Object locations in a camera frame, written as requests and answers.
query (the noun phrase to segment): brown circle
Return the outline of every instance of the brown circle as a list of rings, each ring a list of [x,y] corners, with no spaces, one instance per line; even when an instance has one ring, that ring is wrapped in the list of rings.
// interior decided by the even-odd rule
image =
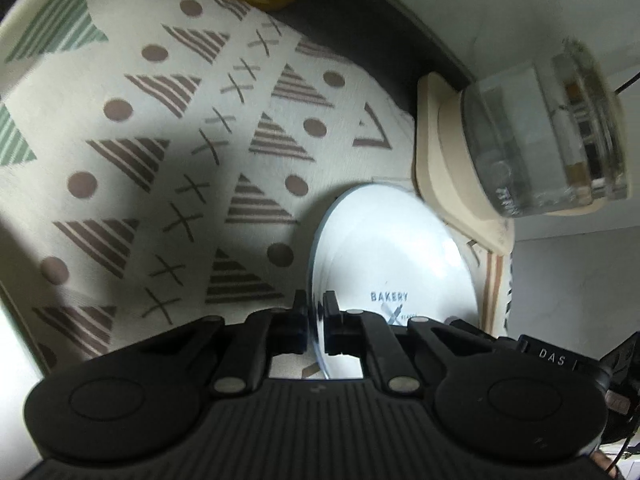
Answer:
[[[196,0],[181,1],[180,10],[192,18],[197,18],[202,14],[202,6]]]
[[[267,258],[276,267],[289,267],[293,263],[293,251],[287,244],[271,244],[267,249]]]
[[[344,78],[337,72],[329,70],[324,73],[324,82],[334,88],[342,88],[344,86]]]
[[[304,123],[305,131],[312,137],[324,137],[326,126],[320,119],[307,119]]]
[[[76,198],[89,198],[94,195],[98,181],[88,171],[78,171],[66,181],[66,188]]]
[[[284,181],[287,190],[295,196],[305,196],[309,192],[309,186],[297,175],[289,175]]]
[[[69,279],[66,263],[55,256],[48,256],[40,262],[40,272],[44,279],[53,285],[62,285]]]
[[[38,348],[40,349],[40,353],[42,357],[44,357],[44,361],[46,362],[49,368],[53,368],[58,363],[58,357],[54,353],[54,351],[49,348],[47,345],[38,343]]]
[[[104,114],[112,121],[126,121],[131,117],[133,108],[124,99],[112,99],[104,104]]]
[[[169,56],[169,53],[165,49],[164,46],[160,45],[147,45],[142,49],[142,57],[147,61],[151,61],[153,63],[158,63],[159,61],[164,61]]]

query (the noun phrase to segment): black cable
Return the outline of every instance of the black cable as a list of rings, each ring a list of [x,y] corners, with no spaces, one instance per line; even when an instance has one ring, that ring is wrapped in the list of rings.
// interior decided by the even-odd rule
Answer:
[[[640,72],[638,72],[635,76],[633,76],[629,81],[627,81],[626,83],[622,83],[622,85],[620,85],[618,88],[616,88],[616,94],[619,94],[620,92],[625,91],[633,83],[638,81],[638,79],[640,79]]]
[[[613,462],[611,462],[611,464],[609,465],[609,467],[607,467],[607,473],[610,472],[613,468],[615,468],[616,464],[620,461],[620,459],[622,458],[622,455],[624,454],[624,452],[626,451],[626,448],[628,447],[629,443],[631,442],[631,439],[633,438],[633,436],[636,434],[635,431],[632,431],[629,436],[626,438],[625,443],[622,445],[622,447],[620,448],[620,451],[618,452],[618,455],[615,457],[615,459],[613,460]]]

